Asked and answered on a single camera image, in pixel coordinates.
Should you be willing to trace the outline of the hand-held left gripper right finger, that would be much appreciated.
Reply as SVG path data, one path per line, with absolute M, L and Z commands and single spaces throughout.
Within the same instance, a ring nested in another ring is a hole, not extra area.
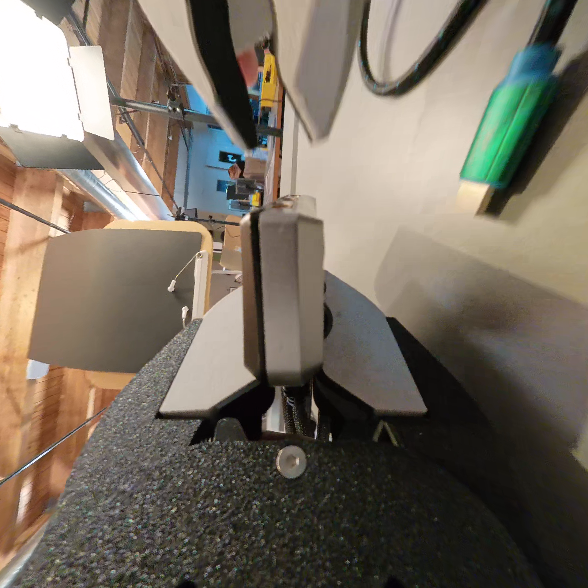
M 428 409 L 384 313 L 358 290 L 325 272 L 330 330 L 315 381 L 320 439 L 373 439 L 400 417 Z

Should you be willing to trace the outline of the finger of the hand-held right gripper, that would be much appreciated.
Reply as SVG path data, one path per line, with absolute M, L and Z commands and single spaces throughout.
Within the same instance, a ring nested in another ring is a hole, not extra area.
M 139 1 L 151 27 L 231 141 L 258 135 L 233 46 L 227 1 Z
M 278 71 L 311 142 L 334 124 L 363 10 L 363 1 L 273 2 Z

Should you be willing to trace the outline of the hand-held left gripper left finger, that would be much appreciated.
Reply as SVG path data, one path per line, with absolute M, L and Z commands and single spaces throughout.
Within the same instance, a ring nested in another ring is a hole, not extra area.
M 245 367 L 242 288 L 204 315 L 159 406 L 158 417 L 200 420 L 204 439 L 225 418 L 238 421 L 247 439 L 261 439 L 262 418 L 275 392 Z

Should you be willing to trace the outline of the person's right hand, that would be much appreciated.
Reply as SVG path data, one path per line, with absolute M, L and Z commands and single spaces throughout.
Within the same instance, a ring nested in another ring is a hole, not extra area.
M 253 88 L 258 79 L 258 57 L 254 47 L 247 48 L 237 55 L 239 70 L 247 88 Z

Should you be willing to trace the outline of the beige panel on white stand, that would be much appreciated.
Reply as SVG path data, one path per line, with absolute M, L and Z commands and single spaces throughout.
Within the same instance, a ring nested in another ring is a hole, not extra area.
M 226 270 L 242 271 L 241 218 L 228 215 L 225 219 L 223 249 L 219 263 Z

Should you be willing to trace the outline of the wood-framed black panel stand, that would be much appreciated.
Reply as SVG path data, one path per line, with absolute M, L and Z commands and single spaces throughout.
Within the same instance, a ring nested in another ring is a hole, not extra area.
M 209 308 L 213 239 L 197 222 L 114 221 L 47 246 L 29 363 L 120 390 Z

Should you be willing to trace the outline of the white studio light panel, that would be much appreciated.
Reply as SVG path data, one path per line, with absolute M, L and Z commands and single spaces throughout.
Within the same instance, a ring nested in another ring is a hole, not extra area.
M 102 49 L 60 28 L 73 1 L 1 1 L 1 139 L 24 168 L 102 170 L 86 138 L 114 140 Z

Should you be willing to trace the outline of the silver ceiling duct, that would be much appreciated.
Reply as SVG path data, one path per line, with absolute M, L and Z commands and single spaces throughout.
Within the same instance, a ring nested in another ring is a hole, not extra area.
M 77 190 L 115 219 L 173 221 L 172 212 L 117 131 L 112 141 L 86 133 L 84 146 L 98 161 L 97 170 L 59 170 Z

